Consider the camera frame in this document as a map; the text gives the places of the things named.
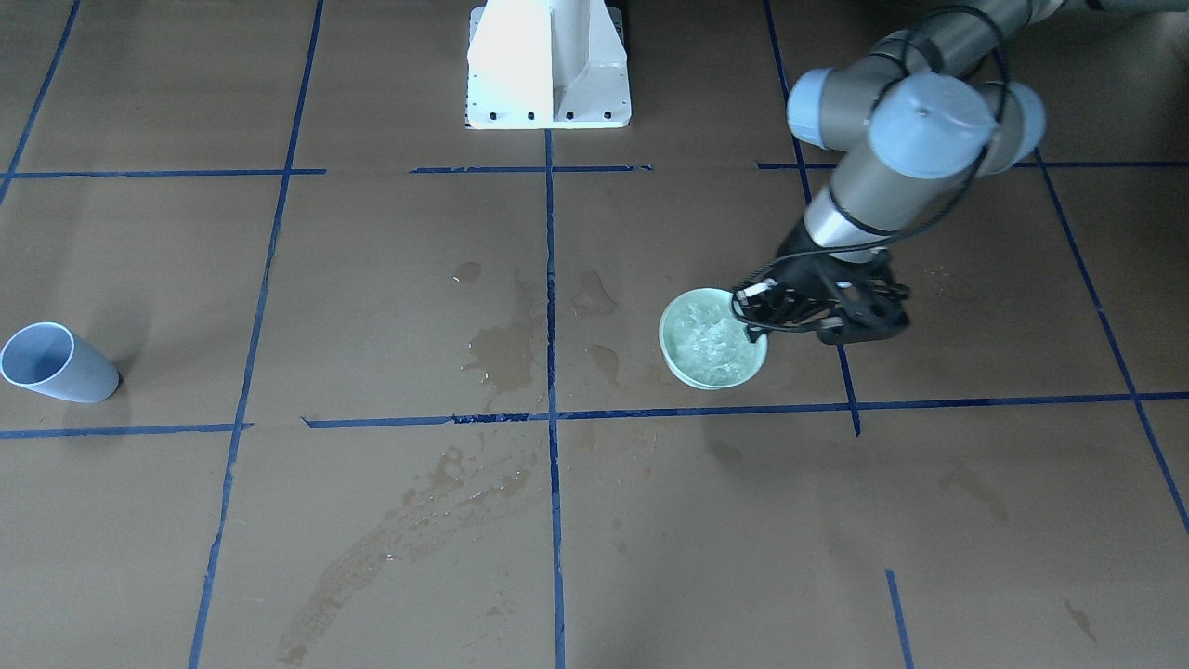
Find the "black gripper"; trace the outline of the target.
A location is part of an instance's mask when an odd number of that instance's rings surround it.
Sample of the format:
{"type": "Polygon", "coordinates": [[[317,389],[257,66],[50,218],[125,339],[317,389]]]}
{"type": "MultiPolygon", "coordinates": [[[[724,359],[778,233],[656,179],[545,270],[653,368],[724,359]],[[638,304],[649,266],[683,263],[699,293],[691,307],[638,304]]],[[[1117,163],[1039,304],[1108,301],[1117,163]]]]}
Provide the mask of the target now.
{"type": "Polygon", "coordinates": [[[820,250],[804,228],[789,232],[776,258],[732,292],[732,313],[749,343],[774,332],[812,332],[820,343],[873,342],[910,328],[907,285],[895,280],[886,250],[842,261],[820,250]]]}

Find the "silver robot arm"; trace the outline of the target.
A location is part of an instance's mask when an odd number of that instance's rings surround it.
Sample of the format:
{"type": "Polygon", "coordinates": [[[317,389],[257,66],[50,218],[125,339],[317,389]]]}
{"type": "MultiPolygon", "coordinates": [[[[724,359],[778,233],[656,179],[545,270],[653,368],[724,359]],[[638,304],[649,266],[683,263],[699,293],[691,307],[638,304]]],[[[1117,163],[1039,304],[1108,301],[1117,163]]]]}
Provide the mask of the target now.
{"type": "Polygon", "coordinates": [[[820,343],[895,337],[910,289],[889,245],[938,225],[979,177],[1002,173],[1040,143],[1038,94],[1000,65],[970,86],[986,56],[1006,57],[1028,26],[1075,11],[1184,12],[1184,1],[948,1],[891,33],[845,69],[804,72],[787,97],[797,139],[842,156],[828,187],[765,263],[732,288],[749,343],[811,332],[820,343]]]}

